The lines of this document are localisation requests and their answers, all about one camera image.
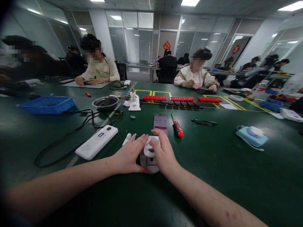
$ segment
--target beige jacket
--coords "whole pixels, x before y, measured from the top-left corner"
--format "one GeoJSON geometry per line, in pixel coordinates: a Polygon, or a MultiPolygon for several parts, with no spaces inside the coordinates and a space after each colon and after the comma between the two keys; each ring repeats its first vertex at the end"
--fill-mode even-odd
{"type": "Polygon", "coordinates": [[[106,61],[103,61],[103,63],[89,63],[87,70],[81,75],[81,77],[83,77],[84,80],[87,81],[89,79],[94,79],[95,77],[106,78],[109,76],[110,73],[110,81],[120,80],[120,75],[118,73],[115,61],[110,57],[105,57],[105,59],[108,64],[106,63],[106,61]]]}
{"type": "Polygon", "coordinates": [[[175,85],[179,85],[186,88],[193,88],[194,84],[200,84],[209,88],[212,85],[219,87],[219,82],[215,81],[215,77],[211,76],[206,71],[198,72],[198,75],[193,76],[191,73],[191,65],[182,68],[174,80],[175,85]]]}

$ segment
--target light blue charging case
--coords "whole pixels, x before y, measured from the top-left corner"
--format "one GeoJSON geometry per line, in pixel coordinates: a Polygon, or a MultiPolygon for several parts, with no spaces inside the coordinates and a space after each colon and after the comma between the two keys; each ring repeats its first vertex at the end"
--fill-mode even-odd
{"type": "Polygon", "coordinates": [[[236,135],[241,137],[242,139],[245,139],[247,142],[249,142],[254,147],[260,147],[264,143],[268,141],[268,137],[263,136],[261,138],[258,138],[256,136],[253,136],[249,134],[249,127],[244,127],[236,132],[236,135]]]}

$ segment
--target green workbench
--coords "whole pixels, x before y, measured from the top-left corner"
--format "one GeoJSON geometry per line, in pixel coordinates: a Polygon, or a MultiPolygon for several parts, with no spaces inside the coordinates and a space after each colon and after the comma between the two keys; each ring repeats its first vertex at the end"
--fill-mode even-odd
{"type": "MultiPolygon", "coordinates": [[[[91,108],[91,102],[99,96],[115,94],[108,86],[102,89],[41,85],[40,94],[54,93],[72,96],[78,109],[91,108]]],[[[139,97],[202,96],[193,90],[172,84],[138,82],[135,87],[139,97]]],[[[223,103],[230,103],[229,95],[221,89],[216,96],[223,103]]],[[[38,152],[54,140],[78,127],[84,120],[80,115],[38,116],[17,108],[24,100],[4,98],[6,109],[1,113],[2,157],[4,180],[9,186],[28,181],[66,167],[74,155],[46,169],[33,165],[38,152]]],[[[122,145],[128,133],[150,134],[154,114],[167,116],[169,139],[178,162],[214,188],[252,212],[269,226],[300,226],[302,223],[302,136],[303,125],[280,120],[248,101],[235,102],[239,110],[229,110],[212,103],[203,109],[163,107],[144,102],[141,111],[129,112],[125,106],[121,120],[115,124],[119,132],[93,160],[113,155],[122,145]],[[179,121],[184,137],[173,134],[172,119],[179,121]],[[218,126],[194,125],[191,119],[215,121],[218,126]],[[235,135],[238,125],[261,128],[269,138],[262,146],[265,152],[250,148],[235,135]]],[[[100,114],[101,124],[105,117],[100,114]]],[[[45,157],[50,162],[87,140],[95,132],[91,124],[53,149],[45,157]]],[[[76,165],[86,162],[78,159],[76,165]]],[[[97,183],[72,199],[47,218],[43,225],[53,226],[201,226],[196,212],[183,196],[161,173],[155,175],[118,175],[97,183]]]]}

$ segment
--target blue container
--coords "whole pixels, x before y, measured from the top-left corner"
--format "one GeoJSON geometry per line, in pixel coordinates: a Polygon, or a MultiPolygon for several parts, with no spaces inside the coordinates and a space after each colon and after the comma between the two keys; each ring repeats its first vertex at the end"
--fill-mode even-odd
{"type": "Polygon", "coordinates": [[[283,102],[267,98],[265,101],[260,103],[260,106],[271,111],[278,111],[281,107],[283,107],[283,102]]]}
{"type": "Polygon", "coordinates": [[[40,97],[19,107],[31,114],[62,114],[75,105],[72,97],[40,97]]]}

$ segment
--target red component tray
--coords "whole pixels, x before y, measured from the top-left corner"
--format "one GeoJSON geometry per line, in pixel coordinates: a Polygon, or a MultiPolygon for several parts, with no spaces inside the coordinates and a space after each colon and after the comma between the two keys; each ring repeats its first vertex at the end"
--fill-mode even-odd
{"type": "Polygon", "coordinates": [[[143,100],[162,101],[167,99],[165,96],[143,96],[143,100]]]}
{"type": "Polygon", "coordinates": [[[214,103],[221,103],[223,102],[219,98],[208,98],[208,97],[198,97],[199,102],[214,102],[214,103]]]}
{"type": "Polygon", "coordinates": [[[171,101],[195,101],[194,97],[170,97],[171,101]]]}

